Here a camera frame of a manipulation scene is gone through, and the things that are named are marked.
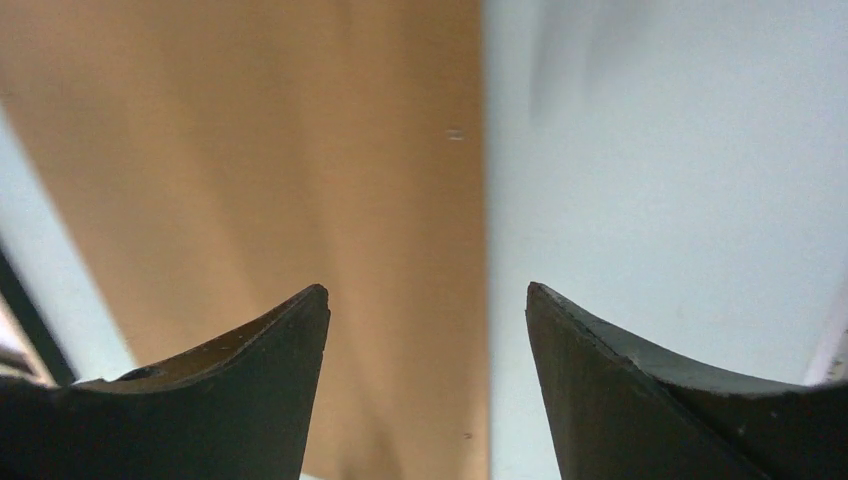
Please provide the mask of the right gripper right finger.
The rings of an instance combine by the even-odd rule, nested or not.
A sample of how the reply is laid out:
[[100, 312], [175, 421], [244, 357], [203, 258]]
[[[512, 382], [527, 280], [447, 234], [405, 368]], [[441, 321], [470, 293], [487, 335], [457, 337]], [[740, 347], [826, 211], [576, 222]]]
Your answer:
[[546, 285], [526, 324], [564, 479], [843, 479], [847, 385], [708, 365], [608, 323]]

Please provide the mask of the brown cardboard backing board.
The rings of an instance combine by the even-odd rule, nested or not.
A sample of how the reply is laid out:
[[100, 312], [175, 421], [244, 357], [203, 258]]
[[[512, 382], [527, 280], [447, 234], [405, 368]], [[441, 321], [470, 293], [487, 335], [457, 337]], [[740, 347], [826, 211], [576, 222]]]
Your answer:
[[478, 1], [5, 1], [1, 101], [140, 364], [311, 284], [305, 467], [485, 479]]

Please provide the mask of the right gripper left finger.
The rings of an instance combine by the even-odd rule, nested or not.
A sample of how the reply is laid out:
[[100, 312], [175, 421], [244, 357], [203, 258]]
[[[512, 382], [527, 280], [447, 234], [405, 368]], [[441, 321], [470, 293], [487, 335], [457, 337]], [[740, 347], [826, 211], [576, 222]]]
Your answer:
[[5, 479], [296, 479], [330, 321], [312, 285], [112, 380], [1, 380]]

